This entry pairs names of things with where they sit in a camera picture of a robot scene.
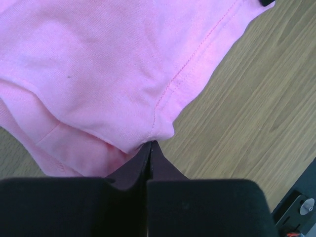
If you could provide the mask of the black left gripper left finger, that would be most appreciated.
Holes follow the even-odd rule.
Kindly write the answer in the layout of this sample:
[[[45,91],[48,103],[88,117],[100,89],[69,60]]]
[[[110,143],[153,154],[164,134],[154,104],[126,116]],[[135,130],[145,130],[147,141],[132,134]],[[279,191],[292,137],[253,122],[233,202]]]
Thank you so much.
[[[151,144],[108,177],[0,182],[3,237],[144,237]]]

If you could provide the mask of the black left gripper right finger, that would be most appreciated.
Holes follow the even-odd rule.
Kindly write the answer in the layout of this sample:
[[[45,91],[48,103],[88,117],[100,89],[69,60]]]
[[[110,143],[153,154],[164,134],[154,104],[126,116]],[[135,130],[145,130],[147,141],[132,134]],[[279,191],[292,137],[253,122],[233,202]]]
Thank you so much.
[[[276,237],[263,191],[245,179],[190,180],[151,144],[151,237]]]

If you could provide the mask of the pink t shirt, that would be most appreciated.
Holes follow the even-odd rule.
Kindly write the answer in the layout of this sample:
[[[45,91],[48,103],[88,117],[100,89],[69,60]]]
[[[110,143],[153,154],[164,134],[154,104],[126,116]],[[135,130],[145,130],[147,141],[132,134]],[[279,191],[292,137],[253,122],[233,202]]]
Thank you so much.
[[[173,122],[272,0],[3,0],[0,124],[49,176],[105,177]]]

